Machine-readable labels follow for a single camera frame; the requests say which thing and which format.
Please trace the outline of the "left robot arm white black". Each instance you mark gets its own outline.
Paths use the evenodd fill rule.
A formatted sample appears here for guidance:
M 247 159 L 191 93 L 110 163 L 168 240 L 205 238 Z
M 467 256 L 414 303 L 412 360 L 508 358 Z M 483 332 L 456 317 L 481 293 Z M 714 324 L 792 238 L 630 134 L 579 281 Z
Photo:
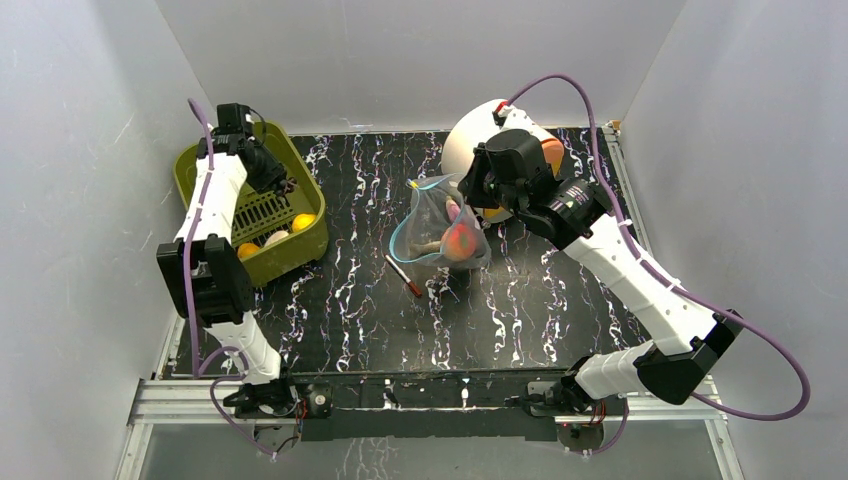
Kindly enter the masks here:
M 232 361 L 241 384 L 224 398 L 224 406 L 245 416 L 288 416 L 297 407 L 299 391 L 255 319 L 254 287 L 232 232 L 243 186 L 282 197 L 294 185 L 255 136 L 254 109 L 222 104 L 219 123 L 212 125 L 195 100 L 188 105 L 203 130 L 195 183 L 183 224 L 171 242 L 158 246 L 156 261 L 177 313 L 188 322 L 192 374 L 200 376 L 216 357 L 199 356 L 199 334 L 206 332 Z

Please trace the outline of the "black toy grape bunch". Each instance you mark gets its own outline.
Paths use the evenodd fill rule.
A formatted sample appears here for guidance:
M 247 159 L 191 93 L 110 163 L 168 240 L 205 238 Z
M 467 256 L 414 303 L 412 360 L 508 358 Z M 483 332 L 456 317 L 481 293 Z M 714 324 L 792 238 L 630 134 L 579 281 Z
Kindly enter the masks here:
M 297 189 L 297 181 L 295 179 L 280 178 L 275 185 L 275 194 L 280 198 L 285 198 Z

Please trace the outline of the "purple toy eggplant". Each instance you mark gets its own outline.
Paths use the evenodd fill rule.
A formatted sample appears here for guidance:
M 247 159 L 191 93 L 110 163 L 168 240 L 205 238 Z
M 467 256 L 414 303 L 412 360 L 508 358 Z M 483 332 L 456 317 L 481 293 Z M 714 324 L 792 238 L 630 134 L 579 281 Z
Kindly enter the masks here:
M 456 222 L 462 215 L 463 207 L 451 196 L 445 200 L 445 210 L 451 223 Z

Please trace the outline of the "clear zip top bag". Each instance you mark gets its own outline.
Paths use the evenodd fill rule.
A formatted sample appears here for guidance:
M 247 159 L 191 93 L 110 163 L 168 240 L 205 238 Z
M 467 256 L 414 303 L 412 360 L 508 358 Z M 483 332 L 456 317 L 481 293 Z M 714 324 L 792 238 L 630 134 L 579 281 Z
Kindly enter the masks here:
M 480 225 L 476 212 L 468 206 L 458 190 L 463 176 L 459 173 L 410 179 L 410 209 L 406 217 L 393 232 L 389 243 L 389 254 L 402 264 L 415 264 L 427 267 L 472 270 L 486 266 L 491 259 L 491 248 Z M 454 223 L 448 219 L 445 210 L 447 196 L 453 197 L 462 207 L 461 217 Z M 442 251 L 439 254 L 426 255 L 412 259 L 408 246 L 410 243 L 441 241 L 444 232 L 458 224 L 474 229 L 477 236 L 477 249 L 471 259 L 463 262 L 447 260 Z

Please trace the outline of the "yellow toy lemon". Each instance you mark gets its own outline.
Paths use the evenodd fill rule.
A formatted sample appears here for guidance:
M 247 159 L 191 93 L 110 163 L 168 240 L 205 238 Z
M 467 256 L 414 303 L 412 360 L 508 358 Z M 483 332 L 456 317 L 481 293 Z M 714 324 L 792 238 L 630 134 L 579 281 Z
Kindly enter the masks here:
M 313 213 L 301 213 L 294 217 L 291 222 L 291 232 L 297 233 L 306 230 L 317 219 L 317 215 Z

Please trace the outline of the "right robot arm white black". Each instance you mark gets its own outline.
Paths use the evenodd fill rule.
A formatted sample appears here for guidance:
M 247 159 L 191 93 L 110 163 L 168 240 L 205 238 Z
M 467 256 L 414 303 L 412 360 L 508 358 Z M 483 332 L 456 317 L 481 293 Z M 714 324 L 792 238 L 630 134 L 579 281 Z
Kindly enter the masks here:
M 556 178 L 529 132 L 502 131 L 474 147 L 459 191 L 472 207 L 504 208 L 588 269 L 648 330 L 641 345 L 581 358 L 546 392 L 546 404 L 587 414 L 606 397 L 647 392 L 681 405 L 739 335 L 728 320 L 646 271 L 650 256 L 630 252 L 632 237 L 611 215 L 602 186 Z

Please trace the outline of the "small orange toy fruit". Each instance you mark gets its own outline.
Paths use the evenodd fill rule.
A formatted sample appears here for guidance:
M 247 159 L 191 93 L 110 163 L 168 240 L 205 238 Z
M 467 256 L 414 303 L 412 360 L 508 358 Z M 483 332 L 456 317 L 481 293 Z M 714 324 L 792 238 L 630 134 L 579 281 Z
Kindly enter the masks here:
M 251 242 L 245 242 L 245 243 L 238 246 L 236 253 L 237 253 L 237 257 L 239 259 L 245 259 L 245 258 L 247 258 L 251 255 L 256 254 L 260 250 L 261 250 L 260 246 L 254 244 L 254 243 L 251 243 Z

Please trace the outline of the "olive green plastic basket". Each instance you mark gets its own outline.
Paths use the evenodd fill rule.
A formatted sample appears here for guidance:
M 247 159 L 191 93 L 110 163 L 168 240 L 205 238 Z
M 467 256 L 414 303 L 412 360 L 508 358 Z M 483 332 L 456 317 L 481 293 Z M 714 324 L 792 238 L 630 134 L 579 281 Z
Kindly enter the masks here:
M 297 189 L 285 198 L 273 193 L 259 194 L 249 185 L 244 185 L 239 193 L 232 218 L 231 244 L 238 248 L 245 242 L 251 242 L 261 247 L 259 252 L 243 259 L 242 264 L 252 285 L 262 288 L 270 281 L 320 259 L 326 252 L 329 235 L 323 193 L 288 134 L 273 122 L 260 124 L 255 132 L 265 137 L 264 146 L 284 165 L 288 177 L 297 181 Z M 301 213 L 316 214 L 317 219 L 306 230 L 292 233 L 291 222 Z M 290 236 L 270 248 L 264 248 L 266 239 L 281 229 L 287 230 Z

